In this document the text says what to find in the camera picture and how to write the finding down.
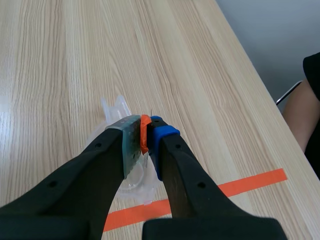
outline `orange tape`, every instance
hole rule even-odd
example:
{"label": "orange tape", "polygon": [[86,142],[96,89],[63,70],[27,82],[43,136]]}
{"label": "orange tape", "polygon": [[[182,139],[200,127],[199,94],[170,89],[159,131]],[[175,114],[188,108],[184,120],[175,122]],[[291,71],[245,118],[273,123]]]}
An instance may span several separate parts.
{"label": "orange tape", "polygon": [[[231,197],[285,180],[287,180],[285,171],[280,168],[230,181],[219,185],[219,188],[227,197]],[[103,231],[110,231],[127,225],[144,222],[149,219],[159,218],[170,213],[171,209],[168,199],[154,201],[149,205],[125,208],[108,214]]]}

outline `transparent plastic cup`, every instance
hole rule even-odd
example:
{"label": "transparent plastic cup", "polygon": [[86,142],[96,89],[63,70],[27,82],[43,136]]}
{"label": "transparent plastic cup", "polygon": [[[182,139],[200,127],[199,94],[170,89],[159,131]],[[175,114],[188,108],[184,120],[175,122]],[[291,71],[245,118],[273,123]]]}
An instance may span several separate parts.
{"label": "transparent plastic cup", "polygon": [[[116,98],[114,106],[108,106],[106,99],[102,97],[101,105],[105,115],[105,121],[100,123],[91,133],[86,141],[85,147],[98,137],[107,126],[131,115],[125,98],[122,95]],[[136,165],[128,174],[127,178],[123,180],[115,196],[125,199],[134,198],[140,204],[150,204],[155,197],[159,183],[160,181],[158,180],[154,164],[149,154],[141,154]]]}

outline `wooden table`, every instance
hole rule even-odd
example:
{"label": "wooden table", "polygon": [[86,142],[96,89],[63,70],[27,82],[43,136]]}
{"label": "wooden table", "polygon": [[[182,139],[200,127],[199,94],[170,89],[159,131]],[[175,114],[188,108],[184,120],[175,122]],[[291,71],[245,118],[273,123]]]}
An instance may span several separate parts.
{"label": "wooden table", "polygon": [[217,184],[283,168],[230,199],[320,238],[319,180],[214,0],[0,0],[0,206],[78,155],[117,95],[177,127]]}

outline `person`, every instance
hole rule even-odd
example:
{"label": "person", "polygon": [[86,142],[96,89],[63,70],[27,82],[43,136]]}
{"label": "person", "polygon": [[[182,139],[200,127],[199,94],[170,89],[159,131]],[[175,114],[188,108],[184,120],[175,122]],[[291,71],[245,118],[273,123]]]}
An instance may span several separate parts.
{"label": "person", "polygon": [[306,79],[290,94],[283,118],[320,179],[320,52],[303,60]]}

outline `gray wall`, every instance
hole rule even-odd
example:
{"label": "gray wall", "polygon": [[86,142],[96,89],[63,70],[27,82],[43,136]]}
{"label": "gray wall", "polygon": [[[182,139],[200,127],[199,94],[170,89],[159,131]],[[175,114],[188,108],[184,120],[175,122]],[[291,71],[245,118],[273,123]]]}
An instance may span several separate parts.
{"label": "gray wall", "polygon": [[303,80],[304,57],[320,52],[320,0],[217,2],[274,100]]}

